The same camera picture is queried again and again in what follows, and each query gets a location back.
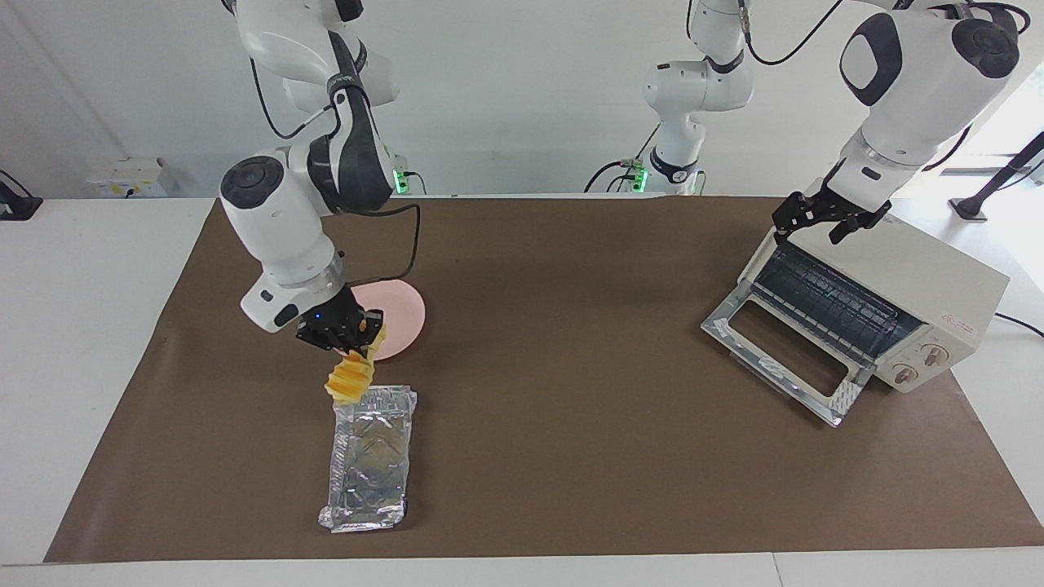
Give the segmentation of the aluminium foil tray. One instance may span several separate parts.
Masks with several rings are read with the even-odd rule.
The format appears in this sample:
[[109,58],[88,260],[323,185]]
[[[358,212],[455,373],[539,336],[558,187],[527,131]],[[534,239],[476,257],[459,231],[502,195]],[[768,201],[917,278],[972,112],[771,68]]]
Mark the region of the aluminium foil tray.
[[335,404],[327,504],[330,532],[392,530],[406,516],[417,394],[410,386],[371,386],[354,404]]

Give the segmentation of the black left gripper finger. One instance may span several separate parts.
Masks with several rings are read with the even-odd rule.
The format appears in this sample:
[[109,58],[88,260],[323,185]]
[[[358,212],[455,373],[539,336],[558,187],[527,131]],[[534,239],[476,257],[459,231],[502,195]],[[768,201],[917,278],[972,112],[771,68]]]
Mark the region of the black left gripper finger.
[[875,211],[865,211],[858,209],[854,205],[843,204],[843,207],[838,208],[838,222],[832,227],[829,233],[831,244],[840,244],[843,239],[859,230],[873,229],[876,224],[879,224],[887,215],[891,208],[892,203],[883,203]]
[[772,212],[772,222],[775,242],[784,244],[794,232],[820,222],[818,198],[805,196],[802,192],[791,192]]

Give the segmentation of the black angled stand pole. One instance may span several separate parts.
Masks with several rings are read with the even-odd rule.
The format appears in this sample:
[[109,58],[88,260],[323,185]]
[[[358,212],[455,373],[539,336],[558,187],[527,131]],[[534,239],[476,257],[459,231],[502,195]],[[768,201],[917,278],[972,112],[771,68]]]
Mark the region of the black angled stand pole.
[[966,222],[984,222],[987,216],[982,207],[990,196],[1033,178],[1039,170],[1044,170],[1044,130],[1039,131],[1020,152],[1016,152],[1007,164],[988,179],[973,196],[951,198],[950,208]]

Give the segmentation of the white toaster oven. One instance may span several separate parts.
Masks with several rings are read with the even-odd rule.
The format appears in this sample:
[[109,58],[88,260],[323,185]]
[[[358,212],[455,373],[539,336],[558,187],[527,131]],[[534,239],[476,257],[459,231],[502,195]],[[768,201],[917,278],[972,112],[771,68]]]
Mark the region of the white toaster oven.
[[[830,242],[832,227],[833,224],[806,227],[791,234],[784,244],[777,244],[769,232],[738,280],[756,278],[773,250],[790,244],[917,316],[924,325],[875,360],[875,376],[901,393],[925,386],[976,353],[1006,292],[1007,275],[894,214],[885,215],[873,229],[847,236],[838,245]],[[925,343],[946,348],[950,353],[949,363],[925,367],[920,352]],[[914,365],[918,371],[916,382],[894,388],[895,363]]]

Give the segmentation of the pink round plate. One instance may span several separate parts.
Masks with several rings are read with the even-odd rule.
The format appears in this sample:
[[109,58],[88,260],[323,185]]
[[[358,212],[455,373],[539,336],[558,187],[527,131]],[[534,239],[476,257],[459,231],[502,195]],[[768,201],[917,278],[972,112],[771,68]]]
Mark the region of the pink round plate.
[[356,301],[367,311],[383,311],[385,339],[375,360],[390,360],[409,349],[420,338],[426,320],[426,306],[410,283],[382,281],[352,287]]

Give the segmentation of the glass oven door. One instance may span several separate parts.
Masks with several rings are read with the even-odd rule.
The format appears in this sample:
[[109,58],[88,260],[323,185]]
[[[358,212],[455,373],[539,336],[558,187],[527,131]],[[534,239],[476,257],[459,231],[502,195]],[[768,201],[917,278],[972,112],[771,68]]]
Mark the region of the glass oven door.
[[[780,363],[772,353],[748,339],[734,327],[732,320],[749,303],[767,311],[776,322],[783,324],[785,331],[794,332],[801,338],[813,343],[833,360],[843,363],[846,375],[830,394],[794,374],[793,370]],[[783,301],[779,296],[748,278],[738,280],[735,289],[728,294],[714,311],[701,323],[701,330],[721,343],[739,363],[744,363],[769,386],[794,399],[806,409],[814,413],[825,424],[834,428],[843,423],[843,419],[868,386],[877,368],[872,357],[858,352],[854,346],[843,339],[829,337],[828,332],[821,329],[817,322],[809,320],[806,313],[798,311],[793,304]]]

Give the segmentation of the white wall socket box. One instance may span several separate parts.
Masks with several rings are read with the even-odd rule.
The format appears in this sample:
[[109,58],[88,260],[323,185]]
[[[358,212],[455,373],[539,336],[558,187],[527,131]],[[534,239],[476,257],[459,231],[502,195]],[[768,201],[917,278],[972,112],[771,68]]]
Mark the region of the white wall socket box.
[[162,198],[171,196],[176,182],[160,157],[128,157],[94,165],[86,185],[99,197]]

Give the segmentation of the black low stand foot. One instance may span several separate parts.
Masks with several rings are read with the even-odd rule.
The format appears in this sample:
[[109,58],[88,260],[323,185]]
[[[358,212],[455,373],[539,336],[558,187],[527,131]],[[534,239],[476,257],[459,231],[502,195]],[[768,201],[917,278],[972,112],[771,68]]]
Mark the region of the black low stand foot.
[[25,222],[35,215],[43,201],[11,177],[10,172],[0,168],[0,220]]

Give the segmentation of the brown paper table mat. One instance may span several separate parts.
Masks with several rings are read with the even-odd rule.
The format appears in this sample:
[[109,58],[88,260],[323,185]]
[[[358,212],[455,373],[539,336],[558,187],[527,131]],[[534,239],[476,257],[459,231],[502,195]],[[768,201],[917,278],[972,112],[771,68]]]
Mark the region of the brown paper table mat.
[[954,376],[832,428],[701,331],[772,198],[429,199],[403,523],[333,535],[337,356],[250,323],[213,205],[45,560],[606,556],[1044,545]]

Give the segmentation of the yellow sliced bread loaf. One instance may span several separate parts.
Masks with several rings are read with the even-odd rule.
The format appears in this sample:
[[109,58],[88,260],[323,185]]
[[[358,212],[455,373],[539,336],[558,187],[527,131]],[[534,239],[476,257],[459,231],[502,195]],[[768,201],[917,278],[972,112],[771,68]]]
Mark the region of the yellow sliced bread loaf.
[[374,379],[376,355],[385,339],[387,339],[387,326],[384,324],[375,341],[362,352],[339,351],[342,360],[335,365],[325,382],[325,393],[332,399],[333,405],[358,404],[361,401]]

